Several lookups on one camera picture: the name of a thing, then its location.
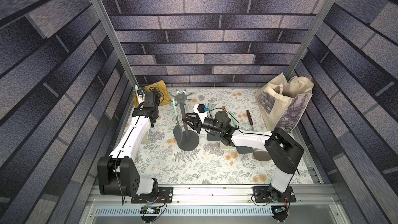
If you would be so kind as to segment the grey utensil rack stand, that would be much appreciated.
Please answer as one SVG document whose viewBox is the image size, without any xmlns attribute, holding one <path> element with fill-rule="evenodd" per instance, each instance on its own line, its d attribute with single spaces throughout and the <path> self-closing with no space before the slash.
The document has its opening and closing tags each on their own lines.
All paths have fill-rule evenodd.
<svg viewBox="0 0 398 224">
<path fill-rule="evenodd" d="M 182 92 L 177 91 L 175 95 L 172 95 L 173 99 L 176 102 L 176 108 L 177 106 L 180 107 L 182 117 L 184 117 L 186 114 L 186 109 L 188 108 L 188 101 L 190 101 L 190 99 L 188 99 L 188 96 L 190 95 L 191 94 L 187 94 L 185 91 Z M 180 146 L 178 147 L 183 151 L 193 151 L 199 145 L 200 142 L 199 135 L 196 132 L 189 130 L 189 127 L 186 123 L 184 122 L 182 123 L 183 123 L 183 128 L 181 127 L 182 141 L 180 143 Z"/>
</svg>

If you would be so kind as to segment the green handle dark utensil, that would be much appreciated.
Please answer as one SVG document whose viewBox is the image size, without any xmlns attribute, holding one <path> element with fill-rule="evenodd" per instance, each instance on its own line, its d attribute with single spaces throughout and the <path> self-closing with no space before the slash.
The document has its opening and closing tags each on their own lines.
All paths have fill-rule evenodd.
<svg viewBox="0 0 398 224">
<path fill-rule="evenodd" d="M 177 124 L 174 127 L 174 129 L 173 129 L 173 134 L 174 134 L 174 137 L 175 137 L 175 139 L 177 141 L 177 145 L 180 146 L 180 143 L 182 141 L 182 128 L 181 128 L 181 126 L 179 124 L 178 117 L 175 117 L 175 119 L 176 119 L 176 123 Z"/>
</svg>

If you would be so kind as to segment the green handle grey turner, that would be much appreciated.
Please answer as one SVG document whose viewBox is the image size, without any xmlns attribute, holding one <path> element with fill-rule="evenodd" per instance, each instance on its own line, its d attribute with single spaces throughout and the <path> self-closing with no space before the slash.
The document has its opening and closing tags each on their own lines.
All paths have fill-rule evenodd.
<svg viewBox="0 0 398 224">
<path fill-rule="evenodd" d="M 248 153 L 253 153 L 254 149 L 246 146 L 236 146 L 236 151 L 239 154 L 248 154 Z"/>
</svg>

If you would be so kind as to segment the green handle grey spoon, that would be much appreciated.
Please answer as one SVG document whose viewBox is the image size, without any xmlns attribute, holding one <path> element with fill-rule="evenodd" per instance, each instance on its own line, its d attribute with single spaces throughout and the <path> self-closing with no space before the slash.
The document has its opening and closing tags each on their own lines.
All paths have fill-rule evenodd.
<svg viewBox="0 0 398 224">
<path fill-rule="evenodd" d="M 251 117 L 251 114 L 250 114 L 249 110 L 246 110 L 246 114 L 247 114 L 247 118 L 249 120 L 249 124 L 251 126 L 251 129 L 252 129 L 252 131 L 255 132 L 254 123 L 253 123 L 253 120 L 252 120 L 252 117 Z M 254 155 L 254 158 L 256 160 L 263 161 L 263 162 L 271 161 L 271 157 L 270 157 L 269 153 L 267 151 L 265 151 L 265 150 L 254 149 L 253 155 Z"/>
</svg>

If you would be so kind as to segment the green handle cream utensil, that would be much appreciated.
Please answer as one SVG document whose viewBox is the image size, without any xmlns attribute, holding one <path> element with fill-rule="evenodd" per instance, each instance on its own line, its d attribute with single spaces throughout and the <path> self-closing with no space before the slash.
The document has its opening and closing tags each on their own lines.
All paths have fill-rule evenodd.
<svg viewBox="0 0 398 224">
<path fill-rule="evenodd" d="M 173 111 L 174 111 L 175 117 L 178 117 L 177 108 L 176 108 L 176 102 L 175 102 L 174 99 L 172 99 L 172 106 L 173 106 Z"/>
</svg>

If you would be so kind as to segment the wooden handle white spatula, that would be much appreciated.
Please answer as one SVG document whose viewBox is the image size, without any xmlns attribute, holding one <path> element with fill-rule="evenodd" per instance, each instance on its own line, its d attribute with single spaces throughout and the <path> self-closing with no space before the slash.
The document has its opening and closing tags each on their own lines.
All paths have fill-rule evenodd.
<svg viewBox="0 0 398 224">
<path fill-rule="evenodd" d="M 220 149 L 222 149 L 222 150 L 234 150 L 234 147 L 225 145 L 225 144 L 222 143 L 222 142 L 219 143 L 219 147 L 220 147 Z"/>
</svg>

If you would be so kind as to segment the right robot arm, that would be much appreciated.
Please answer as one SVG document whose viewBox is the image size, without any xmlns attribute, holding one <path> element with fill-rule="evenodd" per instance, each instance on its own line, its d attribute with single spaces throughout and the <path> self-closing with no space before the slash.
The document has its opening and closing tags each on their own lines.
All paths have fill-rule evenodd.
<svg viewBox="0 0 398 224">
<path fill-rule="evenodd" d="M 206 130 L 220 134 L 221 142 L 227 146 L 244 146 L 266 151 L 276 166 L 267 189 L 268 202 L 293 201 L 290 182 L 297 171 L 304 149 L 286 131 L 275 128 L 271 132 L 244 132 L 231 125 L 230 117 L 219 121 L 208 118 L 206 113 L 189 113 L 182 120 L 197 133 Z"/>
</svg>

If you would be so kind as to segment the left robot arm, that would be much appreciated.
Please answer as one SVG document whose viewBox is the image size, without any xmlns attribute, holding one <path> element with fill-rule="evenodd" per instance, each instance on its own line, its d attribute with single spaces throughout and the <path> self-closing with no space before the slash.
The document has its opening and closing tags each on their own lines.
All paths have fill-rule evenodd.
<svg viewBox="0 0 398 224">
<path fill-rule="evenodd" d="M 102 195 L 139 196 L 153 202 L 159 195 L 157 180 L 140 176 L 134 160 L 140 144 L 148 139 L 149 129 L 159 117 L 158 107 L 163 97 L 157 90 L 138 89 L 136 95 L 139 105 L 132 112 L 125 136 L 109 156 L 101 157 L 97 163 L 99 191 Z"/>
</svg>

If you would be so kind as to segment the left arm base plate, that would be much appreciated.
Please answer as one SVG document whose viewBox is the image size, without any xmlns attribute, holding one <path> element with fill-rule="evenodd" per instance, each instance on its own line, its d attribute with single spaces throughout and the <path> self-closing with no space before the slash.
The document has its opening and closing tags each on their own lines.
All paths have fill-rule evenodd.
<svg viewBox="0 0 398 224">
<path fill-rule="evenodd" d="M 131 203 L 136 204 L 169 204 L 172 203 L 174 194 L 173 187 L 159 187 L 154 189 L 150 194 L 135 195 L 131 199 Z"/>
</svg>

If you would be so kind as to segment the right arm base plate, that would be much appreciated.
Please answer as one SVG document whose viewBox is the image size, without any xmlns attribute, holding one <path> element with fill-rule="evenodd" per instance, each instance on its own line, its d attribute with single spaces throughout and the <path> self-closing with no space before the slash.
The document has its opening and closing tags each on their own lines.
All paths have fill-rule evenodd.
<svg viewBox="0 0 398 224">
<path fill-rule="evenodd" d="M 252 188 L 256 203 L 295 203 L 296 197 L 291 186 L 288 186 L 285 192 L 269 186 L 255 186 Z"/>
</svg>

